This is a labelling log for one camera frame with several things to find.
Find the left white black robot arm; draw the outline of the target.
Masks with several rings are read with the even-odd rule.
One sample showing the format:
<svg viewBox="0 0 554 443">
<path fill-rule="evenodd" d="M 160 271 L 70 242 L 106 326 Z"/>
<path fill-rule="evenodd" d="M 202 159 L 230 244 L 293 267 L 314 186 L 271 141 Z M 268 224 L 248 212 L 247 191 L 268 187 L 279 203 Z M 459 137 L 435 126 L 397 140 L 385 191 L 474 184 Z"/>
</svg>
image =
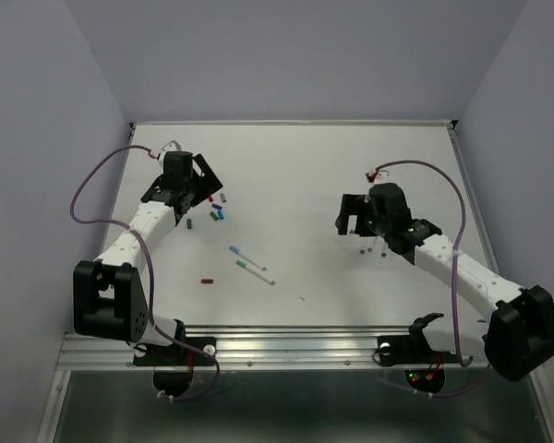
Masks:
<svg viewBox="0 0 554 443">
<path fill-rule="evenodd" d="M 99 256 L 82 260 L 73 272 L 74 330 L 84 336 L 154 345 L 165 363 L 180 362 L 190 347 L 183 322 L 154 313 L 152 254 L 188 212 L 222 189 L 200 154 L 176 141 L 152 153 L 162 169 L 140 198 L 129 222 L 107 220 L 122 233 Z"/>
</svg>

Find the teal green cap marker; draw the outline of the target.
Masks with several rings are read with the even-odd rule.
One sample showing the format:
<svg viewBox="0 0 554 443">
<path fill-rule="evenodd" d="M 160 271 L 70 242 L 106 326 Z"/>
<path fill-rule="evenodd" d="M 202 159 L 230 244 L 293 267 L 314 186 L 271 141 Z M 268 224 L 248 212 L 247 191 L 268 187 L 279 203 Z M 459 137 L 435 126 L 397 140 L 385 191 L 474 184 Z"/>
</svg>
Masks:
<svg viewBox="0 0 554 443">
<path fill-rule="evenodd" d="M 243 260 L 240 260 L 238 259 L 236 261 L 236 265 L 238 267 L 240 267 L 241 269 L 244 269 L 246 270 L 247 272 L 249 272 L 250 274 L 254 275 L 256 278 L 266 282 L 267 284 L 269 284 L 270 286 L 274 286 L 276 284 L 275 280 L 273 280 L 272 278 L 270 277 L 267 277 L 262 271 L 258 270 L 258 269 L 255 269 L 255 268 L 251 268 L 245 261 Z"/>
</svg>

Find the light blue cap marker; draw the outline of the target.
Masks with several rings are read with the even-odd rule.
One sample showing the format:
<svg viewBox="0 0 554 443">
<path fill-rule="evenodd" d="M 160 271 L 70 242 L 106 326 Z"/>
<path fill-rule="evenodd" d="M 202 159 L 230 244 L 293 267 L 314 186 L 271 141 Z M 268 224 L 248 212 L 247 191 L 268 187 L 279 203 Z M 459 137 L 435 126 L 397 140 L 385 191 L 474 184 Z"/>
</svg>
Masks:
<svg viewBox="0 0 554 443">
<path fill-rule="evenodd" d="M 257 269 L 260 269 L 261 271 L 266 271 L 268 268 L 261 264 L 258 260 L 254 259 L 249 254 L 243 252 L 239 247 L 235 245 L 230 245 L 229 250 L 241 257 L 243 260 L 245 260 L 246 263 L 256 267 Z"/>
</svg>

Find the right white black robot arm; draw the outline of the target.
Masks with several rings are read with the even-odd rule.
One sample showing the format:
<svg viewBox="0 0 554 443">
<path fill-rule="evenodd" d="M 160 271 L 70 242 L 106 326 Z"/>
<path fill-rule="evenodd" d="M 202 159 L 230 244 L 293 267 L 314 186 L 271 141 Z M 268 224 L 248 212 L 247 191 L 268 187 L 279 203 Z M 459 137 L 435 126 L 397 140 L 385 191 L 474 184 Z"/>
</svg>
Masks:
<svg viewBox="0 0 554 443">
<path fill-rule="evenodd" d="M 427 363 L 434 356 L 454 363 L 472 357 L 518 381 L 554 356 L 551 294 L 539 285 L 524 288 L 508 281 L 462 253 L 438 226 L 413 217 L 399 186 L 382 183 L 365 195 L 343 195 L 338 234 L 348 233 L 351 217 L 359 236 L 382 239 L 390 252 L 442 281 L 481 317 L 464 329 L 441 313 L 419 317 L 406 334 L 378 348 L 377 363 Z"/>
</svg>

